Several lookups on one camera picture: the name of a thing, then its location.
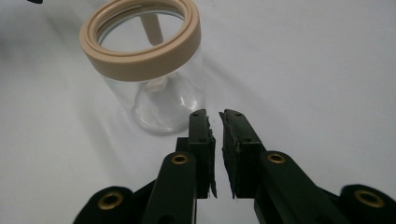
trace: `jar opening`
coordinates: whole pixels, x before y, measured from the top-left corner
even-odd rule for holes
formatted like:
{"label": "jar opening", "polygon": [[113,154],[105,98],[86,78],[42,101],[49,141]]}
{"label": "jar opening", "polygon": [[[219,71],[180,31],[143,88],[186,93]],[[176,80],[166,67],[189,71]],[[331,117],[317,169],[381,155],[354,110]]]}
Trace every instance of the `jar opening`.
{"label": "jar opening", "polygon": [[170,40],[184,23],[176,7],[166,4],[131,6],[102,23],[97,41],[105,49],[134,52]]}

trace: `brass insert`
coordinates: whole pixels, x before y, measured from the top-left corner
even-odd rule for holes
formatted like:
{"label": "brass insert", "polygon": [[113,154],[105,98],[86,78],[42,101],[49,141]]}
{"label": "brass insert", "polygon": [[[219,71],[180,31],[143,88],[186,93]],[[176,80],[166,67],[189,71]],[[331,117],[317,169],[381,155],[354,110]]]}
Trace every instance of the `brass insert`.
{"label": "brass insert", "polygon": [[358,189],[355,191],[355,197],[361,202],[368,206],[374,208],[381,208],[385,206],[384,200],[376,195],[375,193],[365,190],[365,189]]}
{"label": "brass insert", "polygon": [[105,194],[98,203],[102,210],[111,210],[122,203],[123,196],[119,191],[110,191]]}
{"label": "brass insert", "polygon": [[184,164],[189,160],[189,158],[183,154],[177,154],[172,157],[172,163],[174,164]]}
{"label": "brass insert", "polygon": [[267,159],[273,163],[283,163],[286,161],[285,157],[278,153],[271,153],[267,156]]}

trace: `beige lid ring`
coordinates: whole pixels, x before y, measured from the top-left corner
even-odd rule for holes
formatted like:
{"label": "beige lid ring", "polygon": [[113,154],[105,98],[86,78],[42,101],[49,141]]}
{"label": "beige lid ring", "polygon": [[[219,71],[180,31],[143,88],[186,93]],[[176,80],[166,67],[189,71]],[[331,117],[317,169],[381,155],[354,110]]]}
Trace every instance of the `beige lid ring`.
{"label": "beige lid ring", "polygon": [[[184,22],[172,38],[149,49],[117,52],[100,46],[99,39],[107,29],[131,15],[141,16],[148,10],[172,11],[184,18]],[[99,8],[85,21],[79,33],[79,42],[93,67],[105,77],[120,81],[161,77],[177,70],[198,49],[201,43],[198,9],[191,0],[113,1]]]}

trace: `clear glass jar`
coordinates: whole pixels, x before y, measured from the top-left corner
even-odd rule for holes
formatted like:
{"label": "clear glass jar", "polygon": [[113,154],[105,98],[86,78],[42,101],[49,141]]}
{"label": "clear glass jar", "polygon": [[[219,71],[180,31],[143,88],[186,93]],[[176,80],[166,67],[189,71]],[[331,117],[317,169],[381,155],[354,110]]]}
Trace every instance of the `clear glass jar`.
{"label": "clear glass jar", "polygon": [[204,107],[201,30],[191,0],[120,0],[83,25],[80,43],[125,111],[150,133],[188,127]]}

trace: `white surface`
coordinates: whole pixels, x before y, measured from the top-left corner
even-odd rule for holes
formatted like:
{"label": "white surface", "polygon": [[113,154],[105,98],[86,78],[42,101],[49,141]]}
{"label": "white surface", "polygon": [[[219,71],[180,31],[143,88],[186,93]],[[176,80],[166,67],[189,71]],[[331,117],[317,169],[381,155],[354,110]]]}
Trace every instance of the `white surface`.
{"label": "white surface", "polygon": [[[105,1],[0,1],[0,223],[72,223],[99,189],[140,189],[178,136],[125,118],[78,45]],[[244,113],[269,150],[321,187],[396,198],[396,2],[197,0],[219,199],[198,223],[258,223],[232,200],[218,112]]]}

